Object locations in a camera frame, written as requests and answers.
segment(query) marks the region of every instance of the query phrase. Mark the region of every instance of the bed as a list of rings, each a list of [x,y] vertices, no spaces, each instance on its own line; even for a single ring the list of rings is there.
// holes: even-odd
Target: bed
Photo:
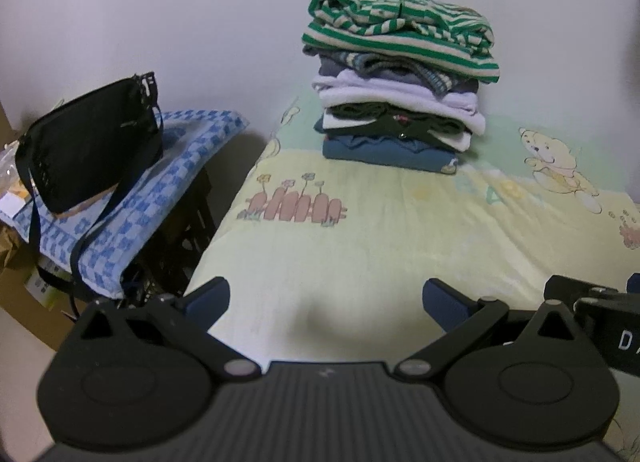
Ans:
[[[535,309],[552,274],[625,290],[640,270],[640,214],[597,142],[493,116],[444,175],[323,158],[321,113],[310,89],[284,113],[190,283],[228,279],[210,333],[264,369],[394,365],[442,334],[422,309],[428,278]],[[634,460],[638,382],[615,375],[623,403],[607,440]]]

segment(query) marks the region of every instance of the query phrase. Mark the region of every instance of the bag strap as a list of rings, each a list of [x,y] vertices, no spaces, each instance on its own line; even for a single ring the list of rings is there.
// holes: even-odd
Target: bag strap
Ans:
[[[152,166],[156,157],[159,153],[162,153],[162,131],[164,129],[164,121],[162,120],[162,113],[160,112],[160,108],[158,107],[158,86],[156,84],[156,79],[153,72],[149,72],[143,75],[140,78],[141,89],[143,89],[142,81],[146,81],[148,86],[148,94],[144,92],[144,96],[148,101],[146,108],[153,110],[156,108],[160,117],[160,124],[158,125],[158,131],[155,132],[149,140],[140,147],[136,155],[133,157],[132,161],[129,163],[129,166],[125,170],[122,179],[118,182],[116,189],[111,194],[109,201],[106,206],[100,212],[100,215],[95,220],[94,224],[91,228],[85,232],[82,236],[78,238],[74,248],[71,251],[70,257],[70,265],[71,265],[71,280],[64,280],[55,274],[43,269],[38,264],[38,260],[40,259],[40,239],[41,239],[41,231],[40,231],[40,214],[38,213],[38,206],[36,204],[35,193],[33,189],[33,185],[31,183],[31,172],[30,172],[30,163],[31,163],[31,150],[32,147],[29,146],[29,137],[25,135],[21,137],[20,145],[15,152],[15,167],[18,171],[18,176],[20,180],[24,184],[24,187],[31,195],[31,200],[33,201],[33,207],[31,209],[31,222],[29,225],[29,248],[31,250],[31,255],[34,259],[36,268],[38,269],[38,274],[42,278],[42,280],[55,287],[56,289],[61,290],[68,294],[72,299],[78,298],[82,301],[92,301],[96,294],[95,292],[82,280],[82,276],[80,274],[79,268],[79,259],[80,255],[84,251],[84,247],[89,240],[94,238],[98,232],[104,227],[107,220],[105,218],[116,208],[116,206],[122,202],[124,197],[131,191],[131,189],[135,186],[136,182],[140,179],[142,174],[146,171],[147,168]]]
[[[116,186],[116,189],[113,191],[113,194],[109,198],[107,205],[100,212],[100,215],[94,222],[94,225],[80,238],[74,245],[74,248],[71,251],[71,258],[69,259],[69,263],[71,264],[71,274],[72,279],[76,286],[81,286],[82,288],[86,288],[95,296],[95,293],[91,288],[82,280],[82,276],[80,274],[80,255],[85,249],[85,246],[91,242],[102,230],[102,228],[107,224],[108,220],[106,217],[124,200],[124,197],[133,189],[136,185],[136,182],[140,180],[143,173],[154,164],[156,161],[156,157],[158,153],[162,151],[162,130],[164,129],[164,122],[162,121],[162,115],[160,114],[160,124],[158,126],[158,131],[152,135],[152,137],[138,150],[136,155],[133,157],[132,161],[129,163],[128,168],[124,172],[120,182]]]

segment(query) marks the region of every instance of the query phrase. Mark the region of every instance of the blue checkered cloth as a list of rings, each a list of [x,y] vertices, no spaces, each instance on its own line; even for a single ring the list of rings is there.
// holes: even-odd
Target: blue checkered cloth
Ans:
[[[164,155],[111,213],[107,225],[80,257],[80,273],[85,283],[108,298],[122,297],[122,271],[206,162],[247,126],[239,114],[215,110],[167,112],[162,118]],[[53,217],[36,197],[42,227],[40,251],[70,272],[69,257],[78,237],[92,226],[110,196],[63,219]],[[25,240],[29,235],[31,206],[27,204],[13,220],[0,214],[0,219],[15,227]]]

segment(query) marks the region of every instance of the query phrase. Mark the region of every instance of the stack of folded clothes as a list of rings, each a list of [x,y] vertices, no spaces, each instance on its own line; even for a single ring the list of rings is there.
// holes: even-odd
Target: stack of folded clothes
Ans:
[[[454,173],[457,154],[484,133],[478,84],[500,75],[488,21],[433,0],[311,0],[308,11],[322,154]]]

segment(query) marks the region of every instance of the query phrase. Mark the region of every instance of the white folded shirt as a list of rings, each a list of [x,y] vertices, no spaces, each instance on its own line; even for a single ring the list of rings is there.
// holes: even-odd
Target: white folded shirt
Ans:
[[[388,103],[411,112],[434,114],[461,121],[474,134],[484,134],[486,121],[477,111],[478,96],[472,92],[450,93],[442,101],[431,90],[388,79],[364,79],[353,70],[338,77],[316,76],[311,83],[324,108],[347,103]]]
[[[337,118],[328,110],[324,111],[322,115],[322,127],[325,130],[332,128],[357,128],[358,126],[365,126],[371,124],[376,119],[343,119]],[[429,133],[433,137],[437,138],[440,142],[447,144],[454,150],[459,152],[466,152],[471,146],[471,132],[461,132],[455,135],[441,134],[440,132],[434,132],[429,130]]]

